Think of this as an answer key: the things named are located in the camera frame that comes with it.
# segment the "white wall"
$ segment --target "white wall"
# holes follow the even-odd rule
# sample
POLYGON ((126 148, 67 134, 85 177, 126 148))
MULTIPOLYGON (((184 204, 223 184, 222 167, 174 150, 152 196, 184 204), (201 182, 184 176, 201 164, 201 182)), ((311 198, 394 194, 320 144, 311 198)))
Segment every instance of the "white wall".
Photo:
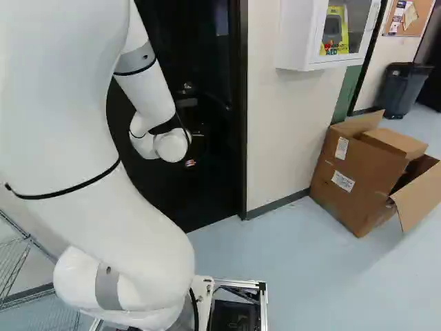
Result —
POLYGON ((7 191, 4 182, 0 174, 0 209, 26 232, 31 233, 54 256, 60 256, 67 248, 67 243, 45 227, 35 215, 31 214, 22 200, 7 191))
POLYGON ((358 95, 354 108, 355 111, 374 106, 373 102, 387 65, 392 62, 412 62, 420 45, 422 37, 386 37, 382 35, 392 4, 393 0, 388 0, 380 35, 373 50, 360 94, 358 95))
POLYGON ((276 70, 279 5, 248 4, 248 210, 309 187, 346 71, 276 70))

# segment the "black stripe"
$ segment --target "black stripe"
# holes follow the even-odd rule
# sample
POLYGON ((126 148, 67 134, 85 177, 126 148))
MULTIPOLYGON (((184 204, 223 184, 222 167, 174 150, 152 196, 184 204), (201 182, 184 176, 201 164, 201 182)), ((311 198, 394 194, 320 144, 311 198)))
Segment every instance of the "black stripe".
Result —
POLYGON ((130 135, 132 136, 132 137, 134 137, 134 138, 137 138, 137 139, 141 139, 141 138, 144 138, 145 137, 145 135, 147 134, 147 133, 145 133, 145 134, 143 134, 141 137, 137 137, 137 136, 135 136, 134 134, 133 134, 133 132, 132 131, 130 131, 130 129, 129 129, 129 133, 130 133, 130 135))
POLYGON ((11 191, 12 193, 14 193, 18 198, 23 199, 23 200, 43 200, 43 199, 50 199, 50 198, 55 198, 55 197, 60 197, 61 195, 65 195, 68 193, 72 193, 75 192, 77 190, 80 190, 81 188, 85 188, 86 186, 89 186, 90 184, 96 183, 97 181, 99 181, 100 179, 103 179, 104 177, 106 177, 108 174, 110 174, 113 170, 116 169, 116 167, 119 165, 119 163, 121 162, 121 159, 118 158, 118 160, 116 160, 115 164, 112 165, 112 167, 110 167, 109 169, 107 169, 105 172, 103 172, 102 174, 99 174, 98 176, 89 179, 88 181, 85 181, 79 185, 75 185, 72 186, 70 188, 66 188, 64 190, 60 190, 60 191, 56 191, 56 192, 52 192, 52 193, 46 193, 46 194, 38 194, 38 195, 26 195, 26 194, 19 194, 16 193, 9 184, 5 184, 5 187, 11 191))
POLYGON ((150 69, 155 62, 157 61, 157 58, 155 57, 154 60, 146 67, 135 70, 135 71, 130 71, 130 72, 114 72, 113 74, 115 76, 132 76, 133 74, 139 74, 140 72, 146 71, 147 69, 150 69))

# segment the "cardboard box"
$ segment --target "cardboard box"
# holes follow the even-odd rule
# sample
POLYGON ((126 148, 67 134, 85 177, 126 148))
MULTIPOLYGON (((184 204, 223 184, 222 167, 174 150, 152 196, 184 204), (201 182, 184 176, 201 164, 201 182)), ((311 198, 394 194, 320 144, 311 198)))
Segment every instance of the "cardboard box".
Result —
POLYGON ((406 232, 441 201, 439 160, 424 154, 410 161, 416 154, 408 151, 415 148, 398 144, 402 152, 397 152, 360 140, 362 133, 377 129, 383 113, 329 127, 311 182, 311 197, 357 237, 396 211, 406 232))
POLYGON ((369 145, 401 155, 410 161, 422 157, 427 147, 429 147, 429 145, 422 141, 384 128, 363 132, 360 135, 360 140, 367 142, 369 145))

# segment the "box flap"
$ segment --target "box flap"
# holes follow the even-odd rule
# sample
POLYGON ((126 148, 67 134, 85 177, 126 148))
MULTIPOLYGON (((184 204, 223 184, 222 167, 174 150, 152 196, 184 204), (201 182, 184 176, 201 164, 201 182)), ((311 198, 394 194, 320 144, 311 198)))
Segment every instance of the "box flap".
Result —
POLYGON ((355 116, 347 119, 344 122, 337 123, 331 126, 338 131, 352 137, 355 134, 376 129, 383 118, 384 110, 355 116))
POLYGON ((360 140, 366 141, 383 150, 402 155, 408 160, 421 157, 429 146, 415 138, 386 128, 377 128, 363 132, 360 140))
POLYGON ((441 162, 391 195, 404 232, 412 229, 441 202, 441 162))

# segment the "gray baseboard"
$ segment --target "gray baseboard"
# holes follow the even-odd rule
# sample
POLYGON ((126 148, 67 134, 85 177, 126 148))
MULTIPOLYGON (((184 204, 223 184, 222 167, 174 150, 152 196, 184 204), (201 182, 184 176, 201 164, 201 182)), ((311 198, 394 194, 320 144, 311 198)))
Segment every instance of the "gray baseboard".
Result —
POLYGON ((244 221, 255 219, 260 215, 263 215, 267 212, 271 212, 272 210, 275 210, 277 208, 283 207, 284 205, 287 205, 288 203, 294 202, 295 200, 299 200, 303 197, 306 197, 307 195, 309 195, 309 188, 305 188, 304 190, 291 194, 288 197, 275 200, 271 203, 268 203, 267 205, 263 205, 262 207, 250 210, 249 212, 247 212, 244 221))

